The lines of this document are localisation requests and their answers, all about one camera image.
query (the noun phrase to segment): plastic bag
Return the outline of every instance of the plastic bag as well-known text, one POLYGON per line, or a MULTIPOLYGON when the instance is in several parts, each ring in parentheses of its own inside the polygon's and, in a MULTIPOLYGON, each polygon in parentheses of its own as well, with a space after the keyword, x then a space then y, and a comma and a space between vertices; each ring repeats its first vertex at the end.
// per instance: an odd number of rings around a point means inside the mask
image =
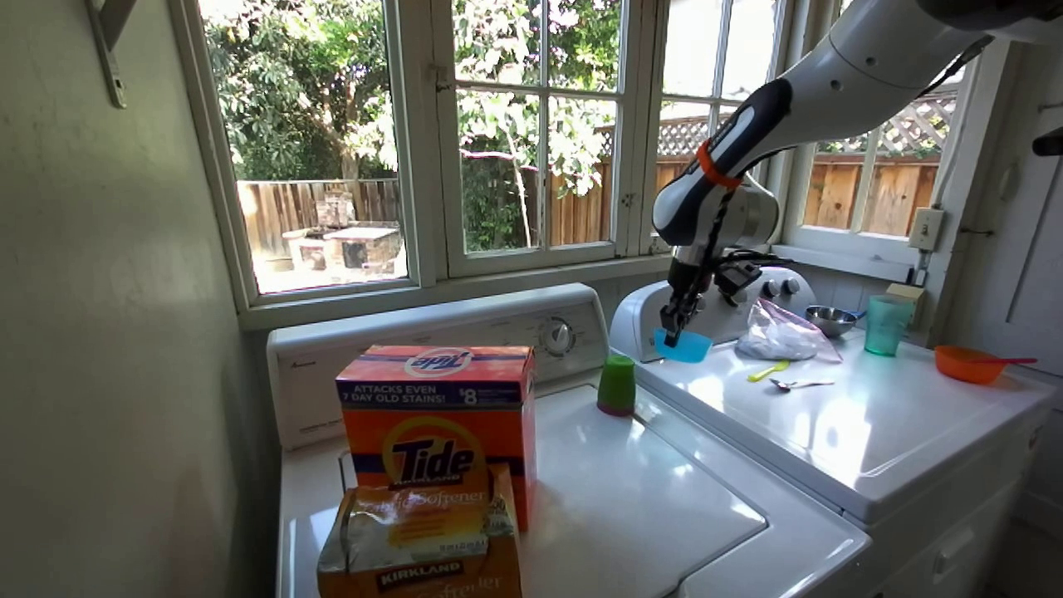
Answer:
POLYGON ((751 329, 739 338, 739 351, 778 362, 804 362, 823 351, 822 360, 832 362, 833 355, 836 362, 836 348, 815 322, 772 300, 751 305, 751 329))

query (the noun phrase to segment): orange bowl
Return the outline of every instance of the orange bowl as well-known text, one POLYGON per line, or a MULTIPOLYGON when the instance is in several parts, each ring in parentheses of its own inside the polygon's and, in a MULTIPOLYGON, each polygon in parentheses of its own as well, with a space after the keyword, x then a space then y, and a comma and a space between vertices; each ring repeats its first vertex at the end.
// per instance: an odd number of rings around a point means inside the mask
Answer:
POLYGON ((987 351, 965 348, 965 346, 936 346, 933 364, 936 364, 936 371, 945 371, 950 377, 965 377, 975 386, 992 386, 1007 362, 1001 362, 987 351))

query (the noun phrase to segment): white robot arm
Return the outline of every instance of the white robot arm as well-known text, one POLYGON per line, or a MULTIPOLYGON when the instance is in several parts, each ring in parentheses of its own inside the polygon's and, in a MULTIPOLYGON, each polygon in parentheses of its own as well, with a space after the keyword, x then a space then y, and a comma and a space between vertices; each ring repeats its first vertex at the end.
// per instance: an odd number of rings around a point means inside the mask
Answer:
POLYGON ((671 303, 661 310, 663 343, 677 343, 702 305, 698 296, 718 276, 718 233, 729 201, 741 201, 741 181, 755 162, 784 145, 865 134, 950 66, 976 57, 996 25, 1061 14, 1063 0, 1011 0, 1007 6, 996 0, 857 0, 848 6, 799 66, 755 88, 691 165, 659 193, 656 230, 673 244, 671 303))

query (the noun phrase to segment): detergent box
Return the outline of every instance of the detergent box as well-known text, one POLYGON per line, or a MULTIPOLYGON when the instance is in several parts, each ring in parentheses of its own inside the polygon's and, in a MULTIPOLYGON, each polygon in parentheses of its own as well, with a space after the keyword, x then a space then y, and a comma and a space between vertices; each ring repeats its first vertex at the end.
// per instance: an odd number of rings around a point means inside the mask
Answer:
POLYGON ((324 598, 520 598, 520 532, 508 467, 487 484, 346 491, 318 554, 324 598))
POLYGON ((484 487, 508 466, 520 529, 534 495, 528 346, 371 346, 337 374, 358 484, 484 487))

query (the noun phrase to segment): washing machine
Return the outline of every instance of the washing machine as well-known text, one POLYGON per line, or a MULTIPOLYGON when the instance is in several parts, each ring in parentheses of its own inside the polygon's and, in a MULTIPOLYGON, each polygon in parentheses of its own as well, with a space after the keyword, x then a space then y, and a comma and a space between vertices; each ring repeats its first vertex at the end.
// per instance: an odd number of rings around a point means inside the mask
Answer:
POLYGON ((739 338, 751 303, 784 282, 800 289, 780 296, 790 312, 815 305, 807 278, 780 264, 729 305, 707 291, 698 331, 713 346, 702 362, 671 362, 651 346, 663 282, 621 300, 613 343, 638 355, 638 383, 661 405, 868 532, 851 593, 976 593, 1057 389, 1017 367, 996 386, 967 386, 941 374, 919 346, 868 355, 862 329, 774 371, 741 355, 739 338), (778 393, 763 371, 815 386, 778 393))
POLYGON ((352 484, 331 374, 374 343, 532 346, 534 512, 528 598, 843 593, 868 533, 759 457, 638 389, 599 407, 607 355, 596 289, 552 285, 275 329, 266 343, 283 439, 275 593, 316 593, 316 559, 352 484))

